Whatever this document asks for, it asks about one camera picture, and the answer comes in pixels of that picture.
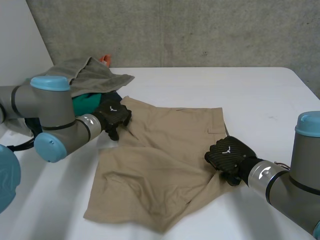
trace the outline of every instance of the concrete wall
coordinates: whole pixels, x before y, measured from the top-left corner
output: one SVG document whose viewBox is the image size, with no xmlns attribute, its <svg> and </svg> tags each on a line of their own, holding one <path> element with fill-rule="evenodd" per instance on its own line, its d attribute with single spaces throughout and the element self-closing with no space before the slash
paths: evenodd
<svg viewBox="0 0 320 240">
<path fill-rule="evenodd" d="M 27 0 L 54 61 L 287 67 L 320 97 L 319 0 Z"/>
</svg>

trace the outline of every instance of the teal cloth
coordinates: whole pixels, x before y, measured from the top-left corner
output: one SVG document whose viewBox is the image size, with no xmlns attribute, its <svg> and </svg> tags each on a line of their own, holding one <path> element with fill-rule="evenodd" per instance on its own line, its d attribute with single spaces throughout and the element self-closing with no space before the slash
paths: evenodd
<svg viewBox="0 0 320 240">
<path fill-rule="evenodd" d="M 91 114 L 99 106 L 101 93 L 86 93 L 72 99 L 73 110 L 76 116 Z"/>
</svg>

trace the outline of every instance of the khaki shorts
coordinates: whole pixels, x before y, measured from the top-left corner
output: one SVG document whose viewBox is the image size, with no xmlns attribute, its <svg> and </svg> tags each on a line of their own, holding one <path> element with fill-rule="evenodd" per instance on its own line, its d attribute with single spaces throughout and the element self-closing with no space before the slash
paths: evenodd
<svg viewBox="0 0 320 240">
<path fill-rule="evenodd" d="M 125 97 L 132 110 L 119 147 L 101 150 L 84 218 L 169 230 L 232 189 L 204 156 L 226 136 L 222 108 L 155 107 Z"/>
</svg>

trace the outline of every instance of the white table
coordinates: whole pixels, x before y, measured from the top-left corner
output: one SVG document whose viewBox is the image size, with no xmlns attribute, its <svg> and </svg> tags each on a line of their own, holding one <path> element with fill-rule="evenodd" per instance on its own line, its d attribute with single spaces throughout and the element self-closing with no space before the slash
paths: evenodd
<svg viewBox="0 0 320 240">
<path fill-rule="evenodd" d="M 115 68 L 135 79 L 118 92 L 158 107 L 223 107 L 231 135 L 260 158 L 291 162 L 300 113 L 320 109 L 318 98 L 281 67 Z M 0 144 L 27 138 L 8 131 Z M 249 188 L 238 188 L 159 235 L 134 223 L 98 224 L 83 218 L 98 163 L 97 149 L 115 146 L 106 134 L 58 163 L 33 149 L 18 152 L 22 179 L 0 215 L 1 240 L 311 240 Z"/>
</svg>

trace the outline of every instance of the gray cloth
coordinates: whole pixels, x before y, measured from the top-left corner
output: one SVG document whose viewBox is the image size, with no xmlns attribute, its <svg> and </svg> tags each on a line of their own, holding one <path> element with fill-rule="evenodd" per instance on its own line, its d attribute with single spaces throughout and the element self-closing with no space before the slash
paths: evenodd
<svg viewBox="0 0 320 240">
<path fill-rule="evenodd" d="M 38 76 L 64 76 L 70 84 L 71 97 L 88 93 L 108 93 L 120 89 L 135 77 L 113 74 L 110 69 L 93 57 L 63 61 Z M 30 84 L 28 78 L 23 84 Z M 24 119 L 9 119 L 4 124 L 12 131 L 32 137 Z"/>
</svg>

